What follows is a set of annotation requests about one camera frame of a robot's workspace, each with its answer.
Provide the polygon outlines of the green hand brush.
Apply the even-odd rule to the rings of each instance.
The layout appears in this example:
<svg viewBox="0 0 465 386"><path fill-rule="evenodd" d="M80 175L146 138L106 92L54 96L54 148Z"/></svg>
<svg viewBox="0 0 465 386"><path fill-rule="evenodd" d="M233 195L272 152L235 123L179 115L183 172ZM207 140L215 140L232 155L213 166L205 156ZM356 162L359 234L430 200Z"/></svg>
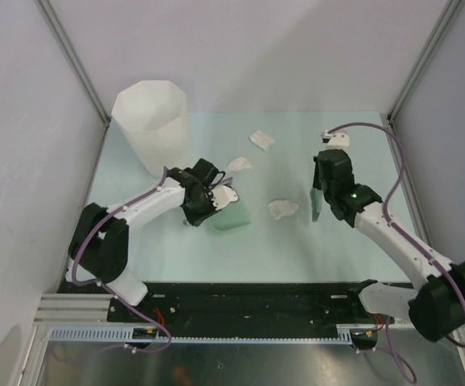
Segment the green hand brush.
<svg viewBox="0 0 465 386"><path fill-rule="evenodd" d="M323 192L319 179L314 178L310 190L311 197L311 220L315 223L318 221L323 205Z"/></svg>

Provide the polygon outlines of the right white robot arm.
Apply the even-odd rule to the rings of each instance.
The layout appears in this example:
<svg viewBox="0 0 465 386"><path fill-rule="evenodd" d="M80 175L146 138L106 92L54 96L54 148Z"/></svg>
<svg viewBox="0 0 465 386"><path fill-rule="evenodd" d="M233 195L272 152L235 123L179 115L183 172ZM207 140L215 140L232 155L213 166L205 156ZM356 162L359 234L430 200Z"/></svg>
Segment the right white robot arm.
<svg viewBox="0 0 465 386"><path fill-rule="evenodd" d="M455 264L385 213L382 198L355 182L351 159L344 150L322 150L314 162L312 191L322 194L337 220L385 252L412 285L401 288L363 281L350 291L348 317L354 322L366 322L374 314L402 319L431 342L465 326L465 262Z"/></svg>

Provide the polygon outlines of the green plastic dustpan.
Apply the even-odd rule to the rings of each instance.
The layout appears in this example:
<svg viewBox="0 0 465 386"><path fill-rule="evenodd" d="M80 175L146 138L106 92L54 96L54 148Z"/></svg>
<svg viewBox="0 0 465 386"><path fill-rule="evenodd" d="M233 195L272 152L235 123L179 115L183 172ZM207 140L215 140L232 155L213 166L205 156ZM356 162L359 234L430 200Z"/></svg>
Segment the green plastic dustpan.
<svg viewBox="0 0 465 386"><path fill-rule="evenodd" d="M248 208L242 201L238 201L229 204L221 211L204 220L203 225L214 232L229 232L247 227L251 223Z"/></svg>

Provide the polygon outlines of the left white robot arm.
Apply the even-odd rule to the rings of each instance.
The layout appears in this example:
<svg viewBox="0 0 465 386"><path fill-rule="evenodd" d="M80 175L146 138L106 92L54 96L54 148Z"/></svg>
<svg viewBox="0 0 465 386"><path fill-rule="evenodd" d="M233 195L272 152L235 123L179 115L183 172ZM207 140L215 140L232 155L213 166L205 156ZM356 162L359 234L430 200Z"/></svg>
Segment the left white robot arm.
<svg viewBox="0 0 465 386"><path fill-rule="evenodd" d="M198 227L238 199L232 180L203 158L193 167L164 167L158 183L133 197L84 208L68 247L71 281L105 287L125 302L133 320L144 321L152 314L153 302L147 285L129 267L131 233L177 208L189 225Z"/></svg>

